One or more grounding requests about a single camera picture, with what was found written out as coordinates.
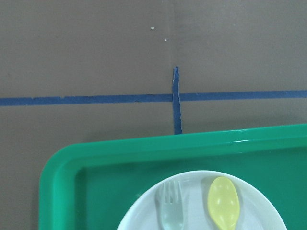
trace vertical blue tape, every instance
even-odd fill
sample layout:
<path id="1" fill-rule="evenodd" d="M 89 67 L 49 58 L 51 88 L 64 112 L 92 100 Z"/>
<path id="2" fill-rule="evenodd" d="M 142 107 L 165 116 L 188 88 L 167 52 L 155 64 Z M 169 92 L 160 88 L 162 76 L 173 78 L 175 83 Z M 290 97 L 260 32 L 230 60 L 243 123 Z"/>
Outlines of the vertical blue tape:
<path id="1" fill-rule="evenodd" d="M 174 68 L 174 77 L 173 77 L 173 117 L 174 117 L 174 133 L 182 134 L 178 67 Z"/>

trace white plate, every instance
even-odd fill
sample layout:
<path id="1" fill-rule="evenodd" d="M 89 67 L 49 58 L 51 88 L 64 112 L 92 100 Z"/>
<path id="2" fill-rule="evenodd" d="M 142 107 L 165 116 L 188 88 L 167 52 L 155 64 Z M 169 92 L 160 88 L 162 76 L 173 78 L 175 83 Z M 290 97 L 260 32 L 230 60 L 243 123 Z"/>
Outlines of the white plate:
<path id="1" fill-rule="evenodd" d="M 236 187 L 240 201 L 240 217 L 236 230 L 286 230 L 286 226 L 270 201 L 247 182 L 215 171 L 191 171 L 171 176 L 148 189 L 128 210 L 118 230 L 159 230 L 158 191 L 168 180 L 180 181 L 185 215 L 185 230 L 218 230 L 211 220 L 206 197 L 212 181 L 228 177 Z"/>

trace yellow spoon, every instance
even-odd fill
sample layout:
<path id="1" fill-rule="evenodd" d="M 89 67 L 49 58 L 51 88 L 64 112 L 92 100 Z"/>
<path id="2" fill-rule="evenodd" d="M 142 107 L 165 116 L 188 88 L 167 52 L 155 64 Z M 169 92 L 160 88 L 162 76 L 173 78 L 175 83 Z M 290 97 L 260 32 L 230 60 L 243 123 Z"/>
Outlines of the yellow spoon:
<path id="1" fill-rule="evenodd" d="M 208 211 L 220 230 L 235 230 L 240 215 L 239 198 L 227 177 L 216 178 L 208 193 Z"/>

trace spoon bowl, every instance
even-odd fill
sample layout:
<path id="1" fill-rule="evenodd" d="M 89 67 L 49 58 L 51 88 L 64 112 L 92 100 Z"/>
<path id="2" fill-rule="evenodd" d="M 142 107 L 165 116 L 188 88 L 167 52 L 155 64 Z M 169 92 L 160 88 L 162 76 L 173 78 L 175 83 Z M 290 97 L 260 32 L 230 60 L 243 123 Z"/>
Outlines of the spoon bowl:
<path id="1" fill-rule="evenodd" d="M 220 230 L 235 230 L 240 203 L 234 184 L 227 177 L 217 177 L 208 193 L 208 211 Z"/>

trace table surface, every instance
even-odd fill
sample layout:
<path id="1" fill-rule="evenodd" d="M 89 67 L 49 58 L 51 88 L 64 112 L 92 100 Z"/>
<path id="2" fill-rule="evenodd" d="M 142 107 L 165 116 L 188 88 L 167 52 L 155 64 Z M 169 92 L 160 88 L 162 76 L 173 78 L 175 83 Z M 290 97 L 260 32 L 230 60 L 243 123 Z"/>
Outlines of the table surface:
<path id="1" fill-rule="evenodd" d="M 192 95 L 183 133 L 307 123 L 306 12 L 301 0 L 3 2 L 0 229 L 37 229 L 57 150 L 172 135 L 174 66 Z"/>

